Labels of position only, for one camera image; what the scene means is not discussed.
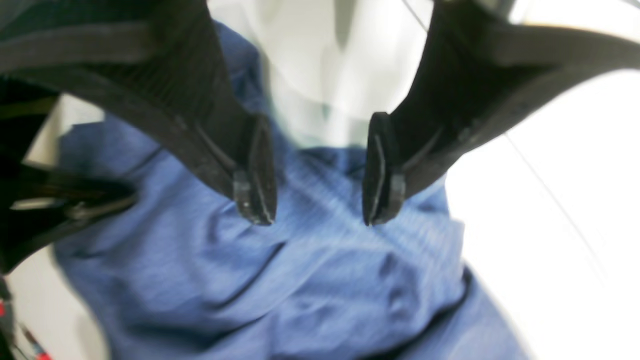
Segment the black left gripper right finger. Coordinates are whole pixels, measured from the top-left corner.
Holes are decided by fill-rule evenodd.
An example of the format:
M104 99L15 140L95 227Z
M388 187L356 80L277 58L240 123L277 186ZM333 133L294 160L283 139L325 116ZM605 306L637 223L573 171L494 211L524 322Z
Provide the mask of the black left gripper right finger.
M462 155L569 89L638 68L636 39L514 23L501 1L436 0L407 95L392 112L370 119L364 223L395 219L405 201L440 180Z

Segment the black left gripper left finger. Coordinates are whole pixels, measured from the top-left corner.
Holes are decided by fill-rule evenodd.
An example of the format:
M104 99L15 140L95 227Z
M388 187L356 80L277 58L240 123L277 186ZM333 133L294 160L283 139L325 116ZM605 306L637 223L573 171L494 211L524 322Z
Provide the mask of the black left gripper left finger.
M164 146L250 223L277 213L270 124L234 95L205 0L3 0L1 73Z

